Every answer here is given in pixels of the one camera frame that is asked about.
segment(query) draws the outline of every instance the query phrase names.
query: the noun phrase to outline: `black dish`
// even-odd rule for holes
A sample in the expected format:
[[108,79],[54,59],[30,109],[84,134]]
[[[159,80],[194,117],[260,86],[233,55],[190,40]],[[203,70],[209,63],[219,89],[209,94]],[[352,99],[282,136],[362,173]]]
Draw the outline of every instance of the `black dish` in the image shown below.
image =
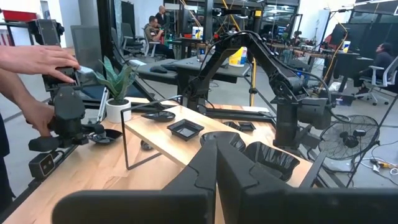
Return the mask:
[[227,121],[227,122],[224,122],[223,124],[227,125],[228,127],[233,128],[233,129],[236,129],[238,131],[243,131],[242,128],[239,125],[235,124],[235,122],[233,122],[233,121]]
[[294,156],[273,149],[261,142],[251,143],[243,151],[243,154],[283,181],[288,181],[292,177],[294,168],[300,163]]
[[153,150],[154,148],[150,146],[148,143],[144,142],[144,140],[141,140],[141,149],[144,151],[150,151]]
[[105,133],[91,134],[88,136],[88,139],[92,140],[97,144],[108,145],[115,142],[115,140],[117,140],[117,138],[119,138],[121,135],[122,133],[120,131],[105,129]]
[[169,111],[158,111],[158,112],[151,112],[141,115],[147,119],[153,119],[154,121],[158,122],[169,122],[174,120],[175,114]]
[[167,126],[167,129],[169,129],[172,134],[176,135],[177,137],[188,141],[189,139],[198,135],[199,132],[204,129],[204,127],[187,119],[183,119],[177,123]]
[[239,125],[242,131],[254,131],[256,127],[252,124],[252,122],[239,122]]
[[203,134],[200,137],[200,145],[203,146],[206,141],[213,139],[222,139],[222,141],[228,141],[233,147],[235,147],[239,152],[243,152],[246,148],[246,144],[241,139],[238,133],[229,131],[213,131],[210,133]]

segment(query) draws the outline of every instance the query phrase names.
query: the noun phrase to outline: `human hand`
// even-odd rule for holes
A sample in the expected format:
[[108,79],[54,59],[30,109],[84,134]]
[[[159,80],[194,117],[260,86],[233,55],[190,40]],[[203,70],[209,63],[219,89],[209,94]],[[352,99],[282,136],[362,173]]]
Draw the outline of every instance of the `human hand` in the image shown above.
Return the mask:
[[27,100],[21,106],[22,114],[32,127],[43,137],[51,136],[47,127],[54,117],[54,107],[35,99]]
[[56,68],[80,69],[77,60],[59,46],[4,46],[1,47],[0,54],[0,67],[7,71],[28,75],[50,75],[68,83],[73,83],[74,80]]

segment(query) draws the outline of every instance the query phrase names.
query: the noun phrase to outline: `fan guard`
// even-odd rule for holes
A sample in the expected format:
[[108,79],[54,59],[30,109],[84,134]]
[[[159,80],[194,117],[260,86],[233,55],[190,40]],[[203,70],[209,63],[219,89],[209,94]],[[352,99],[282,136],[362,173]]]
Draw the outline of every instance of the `fan guard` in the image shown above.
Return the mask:
[[[348,116],[350,123],[337,122],[321,133],[319,151],[326,151],[327,158],[347,160],[367,151],[379,139],[378,123],[369,116]],[[355,130],[364,130],[366,135],[356,137]]]

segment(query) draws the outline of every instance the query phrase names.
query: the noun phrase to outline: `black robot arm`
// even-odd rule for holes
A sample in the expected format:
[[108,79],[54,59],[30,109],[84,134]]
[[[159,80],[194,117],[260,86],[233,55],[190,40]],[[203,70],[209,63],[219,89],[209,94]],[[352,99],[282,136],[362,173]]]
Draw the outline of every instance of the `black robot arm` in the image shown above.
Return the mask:
[[264,45],[258,34],[241,31],[215,44],[211,56],[200,74],[194,78],[185,92],[187,107],[198,111],[198,105],[208,92],[208,83],[221,64],[241,47],[246,47],[268,76],[275,94],[271,103],[277,104],[277,121],[274,145],[281,148],[297,148],[300,127],[298,121],[325,129],[331,123],[331,104],[326,98],[309,98],[301,79]]

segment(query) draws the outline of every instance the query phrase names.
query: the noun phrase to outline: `finger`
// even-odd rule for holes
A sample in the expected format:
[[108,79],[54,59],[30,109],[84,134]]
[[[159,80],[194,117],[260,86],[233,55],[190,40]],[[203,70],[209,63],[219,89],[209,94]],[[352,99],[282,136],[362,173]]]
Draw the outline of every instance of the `finger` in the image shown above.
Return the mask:
[[47,49],[47,50],[63,51],[63,49],[60,46],[57,46],[57,45],[53,45],[53,46],[40,45],[40,46],[43,47],[44,49]]
[[68,60],[72,60],[74,62],[77,62],[76,58],[71,55],[70,53],[68,53],[67,51],[50,51],[50,57],[55,57],[55,58],[64,58],[64,59],[68,59]]
[[42,136],[42,137],[51,136],[50,130],[48,129],[48,127],[47,127],[47,125],[46,125],[45,123],[40,124],[40,126],[38,126],[38,127],[36,128],[36,130],[39,131],[40,136]]
[[53,58],[52,65],[56,67],[73,67],[77,70],[80,69],[80,65],[76,60],[69,60],[65,58]]
[[60,71],[58,71],[56,69],[53,69],[52,71],[50,71],[49,75],[51,75],[54,78],[58,78],[59,80],[62,80],[62,81],[67,82],[67,83],[74,83],[75,82],[72,78],[66,76],[65,74],[63,74],[62,72],[60,72]]

